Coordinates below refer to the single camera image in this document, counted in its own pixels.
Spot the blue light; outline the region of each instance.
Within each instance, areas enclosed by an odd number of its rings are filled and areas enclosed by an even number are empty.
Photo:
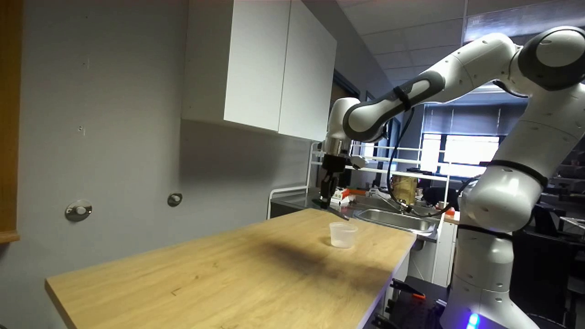
[[[469,316],[469,324],[471,324],[473,327],[479,324],[479,316],[476,313],[472,313]]]

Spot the cable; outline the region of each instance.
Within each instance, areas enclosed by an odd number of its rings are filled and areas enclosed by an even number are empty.
[[[407,111],[410,111],[410,115],[408,116],[408,119],[406,121],[406,124],[404,124],[404,128],[402,129],[402,131],[400,132],[400,136],[398,137],[398,140],[396,141],[396,144],[394,145],[394,150],[392,151],[392,155],[390,156],[390,162],[388,163],[388,173],[386,174],[386,186],[388,188],[388,193],[390,195],[390,197],[392,198],[392,200],[394,200],[394,202],[396,202],[398,205],[400,205],[401,207],[404,208],[404,211],[406,213],[413,213],[416,216],[419,217],[433,217],[433,216],[439,216],[442,215],[443,213],[447,212],[447,210],[451,209],[453,207],[453,203],[449,202],[445,208],[441,209],[440,211],[438,211],[437,213],[434,214],[426,214],[426,215],[422,215],[422,214],[418,214],[414,209],[412,209],[412,207],[406,203],[401,202],[400,200],[396,199],[396,197],[394,196],[394,193],[392,192],[392,189],[390,188],[390,171],[392,168],[392,161],[394,160],[394,157],[396,157],[396,154],[398,153],[398,145],[400,145],[400,142],[402,141],[402,137],[404,137],[404,133],[406,132],[406,130],[408,129],[408,126],[410,126],[410,122],[412,121],[412,117],[414,116],[414,109],[409,108],[407,109]],[[479,179],[479,176],[475,176],[472,177],[466,181],[463,181],[463,185],[461,185],[461,187],[459,188],[459,191],[457,191],[457,195],[461,194],[461,192],[473,181]]]

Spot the wooden countertop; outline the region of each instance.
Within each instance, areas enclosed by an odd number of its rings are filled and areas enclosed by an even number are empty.
[[[68,328],[357,328],[416,237],[351,220],[356,245],[329,244],[340,218],[307,209],[235,231],[50,277]]]

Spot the plastic cup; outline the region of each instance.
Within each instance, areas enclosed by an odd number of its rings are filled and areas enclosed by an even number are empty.
[[[331,245],[337,248],[351,248],[356,242],[357,227],[346,222],[329,224]]]

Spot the window blind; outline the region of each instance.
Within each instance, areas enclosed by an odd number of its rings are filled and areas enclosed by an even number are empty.
[[[425,106],[423,133],[508,135],[526,104]]]

